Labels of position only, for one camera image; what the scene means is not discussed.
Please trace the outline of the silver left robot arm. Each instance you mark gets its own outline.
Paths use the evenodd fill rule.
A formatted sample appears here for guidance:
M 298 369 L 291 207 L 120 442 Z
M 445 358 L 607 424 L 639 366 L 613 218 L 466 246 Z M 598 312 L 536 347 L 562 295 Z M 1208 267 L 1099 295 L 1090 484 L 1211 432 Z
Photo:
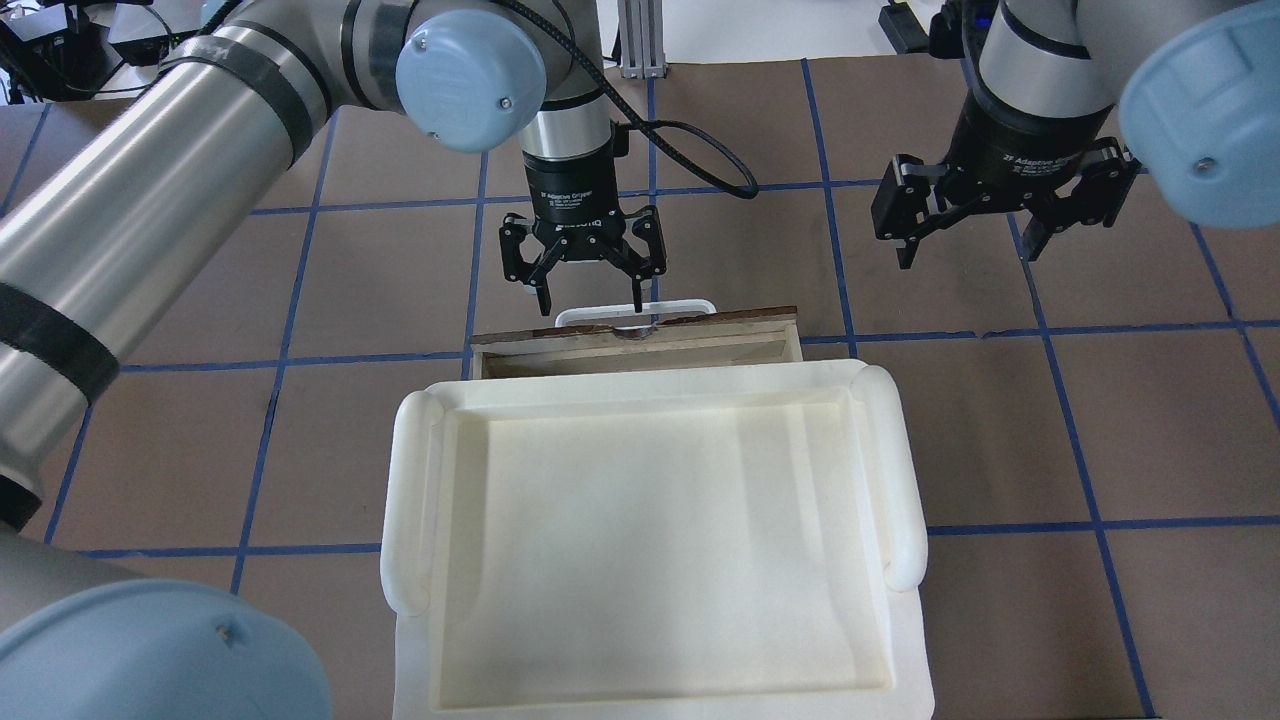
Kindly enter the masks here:
M 343 106 L 495 149 L 602 79 L 594 1 L 251 1 L 3 218 L 3 716 L 329 719 L 308 642 L 23 537 L 40 466 Z

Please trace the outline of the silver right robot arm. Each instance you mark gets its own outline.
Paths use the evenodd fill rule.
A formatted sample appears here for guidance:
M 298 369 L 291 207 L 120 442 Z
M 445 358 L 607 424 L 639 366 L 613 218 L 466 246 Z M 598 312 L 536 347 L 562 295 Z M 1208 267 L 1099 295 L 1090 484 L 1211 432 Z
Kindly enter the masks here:
M 927 236 L 1012 211 L 1034 261 L 1114 225 L 1142 172 L 1198 225 L 1277 223 L 1275 1 L 946 1 L 914 40 L 884 29 L 972 73 L 943 159 L 895 155 L 870 205 L 902 269 Z

